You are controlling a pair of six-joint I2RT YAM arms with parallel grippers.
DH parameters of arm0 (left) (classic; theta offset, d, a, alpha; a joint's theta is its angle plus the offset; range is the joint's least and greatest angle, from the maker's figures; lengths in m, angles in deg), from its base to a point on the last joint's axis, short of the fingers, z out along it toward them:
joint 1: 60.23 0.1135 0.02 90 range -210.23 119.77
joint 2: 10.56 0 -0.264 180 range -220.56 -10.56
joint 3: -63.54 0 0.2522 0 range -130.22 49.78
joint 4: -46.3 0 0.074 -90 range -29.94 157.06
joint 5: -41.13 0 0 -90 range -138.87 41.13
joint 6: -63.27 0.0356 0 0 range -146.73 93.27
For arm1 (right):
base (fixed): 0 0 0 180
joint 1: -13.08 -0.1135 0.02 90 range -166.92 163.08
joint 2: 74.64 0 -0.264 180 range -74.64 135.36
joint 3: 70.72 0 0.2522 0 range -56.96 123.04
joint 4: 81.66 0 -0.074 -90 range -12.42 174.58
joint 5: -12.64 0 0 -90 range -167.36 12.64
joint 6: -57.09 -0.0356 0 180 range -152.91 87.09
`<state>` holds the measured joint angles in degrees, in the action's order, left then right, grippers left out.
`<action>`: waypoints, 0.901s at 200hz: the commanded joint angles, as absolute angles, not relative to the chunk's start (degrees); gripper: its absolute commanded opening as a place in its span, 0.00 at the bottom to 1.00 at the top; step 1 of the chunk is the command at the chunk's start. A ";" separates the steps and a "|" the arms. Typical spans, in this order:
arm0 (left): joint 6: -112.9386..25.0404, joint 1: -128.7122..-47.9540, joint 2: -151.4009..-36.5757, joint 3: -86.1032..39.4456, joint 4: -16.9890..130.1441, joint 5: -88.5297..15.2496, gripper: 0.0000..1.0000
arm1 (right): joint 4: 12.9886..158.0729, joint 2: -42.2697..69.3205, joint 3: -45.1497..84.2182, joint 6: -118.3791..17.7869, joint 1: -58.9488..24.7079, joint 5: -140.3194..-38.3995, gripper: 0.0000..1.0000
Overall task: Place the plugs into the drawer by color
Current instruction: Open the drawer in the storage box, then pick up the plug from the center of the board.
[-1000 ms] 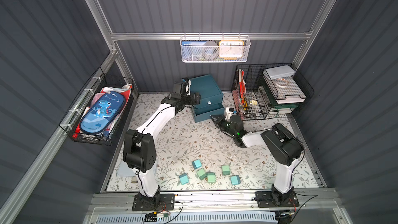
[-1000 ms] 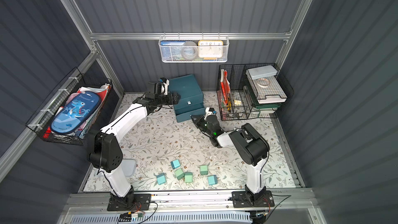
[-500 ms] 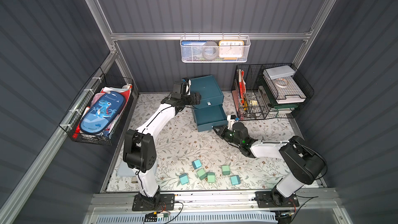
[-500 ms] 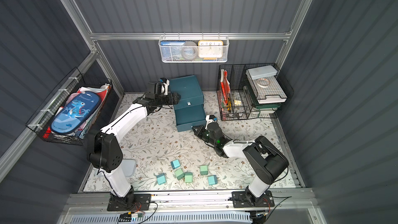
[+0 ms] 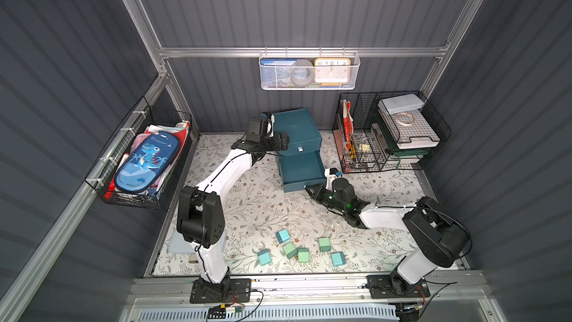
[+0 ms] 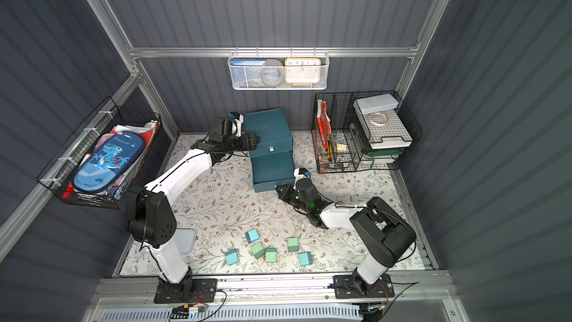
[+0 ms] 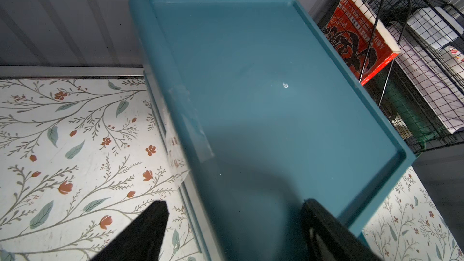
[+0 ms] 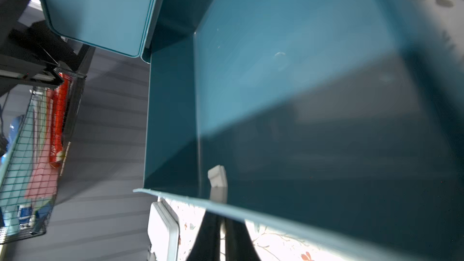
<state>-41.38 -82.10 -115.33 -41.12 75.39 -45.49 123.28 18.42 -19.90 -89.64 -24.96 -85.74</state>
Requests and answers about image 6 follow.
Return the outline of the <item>teal drawer cabinet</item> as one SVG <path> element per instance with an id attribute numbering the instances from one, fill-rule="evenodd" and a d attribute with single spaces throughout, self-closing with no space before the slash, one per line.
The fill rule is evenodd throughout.
<path id="1" fill-rule="evenodd" d="M 249 153 L 254 191 L 269 192 L 293 183 L 293 136 L 283 109 L 247 113 L 244 127 L 260 138 L 257 148 Z"/>

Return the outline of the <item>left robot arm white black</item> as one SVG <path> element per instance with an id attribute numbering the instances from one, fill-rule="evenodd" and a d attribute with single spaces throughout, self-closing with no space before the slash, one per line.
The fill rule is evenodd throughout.
<path id="1" fill-rule="evenodd" d="M 196 141 L 179 162 L 147 183 L 134 201 L 127 230 L 140 248 L 150 253 L 159 268 L 159 278 L 171 286 L 183 289 L 192 284 L 192 270 L 174 239 L 177 219 L 173 205 L 196 178 L 214 165 L 236 152 L 256 150 L 260 138 L 244 130 L 244 121 L 245 116 L 238 112 L 214 118 L 211 131 Z"/>

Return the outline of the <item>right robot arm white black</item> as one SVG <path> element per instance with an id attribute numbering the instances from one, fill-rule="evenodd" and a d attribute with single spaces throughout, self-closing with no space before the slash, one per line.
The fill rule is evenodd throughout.
<path id="1" fill-rule="evenodd" d="M 414 229 L 379 197 L 363 205 L 338 204 L 319 193 L 307 169 L 297 168 L 293 176 L 294 182 L 275 187 L 278 198 L 305 216 L 314 227 L 356 232 L 368 251 L 353 271 L 347 292 L 364 296 L 378 288 L 387 270 L 416 244 Z"/>

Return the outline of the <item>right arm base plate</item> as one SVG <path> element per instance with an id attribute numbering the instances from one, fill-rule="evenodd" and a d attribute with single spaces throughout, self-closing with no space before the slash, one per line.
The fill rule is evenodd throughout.
<path id="1" fill-rule="evenodd" d="M 373 284 L 368 284 L 359 275 L 335 275 L 329 285 L 335 291 L 335 297 L 340 300 L 356 298 L 393 298 L 395 291 L 393 282 L 388 274 L 382 274 Z"/>

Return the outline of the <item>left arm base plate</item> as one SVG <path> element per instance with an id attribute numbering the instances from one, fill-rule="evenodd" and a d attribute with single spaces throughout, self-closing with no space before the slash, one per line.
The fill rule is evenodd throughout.
<path id="1" fill-rule="evenodd" d="M 155 304 L 211 303 L 217 291 L 216 279 L 183 280 L 173 284 L 159 278 L 158 282 L 153 299 Z"/>

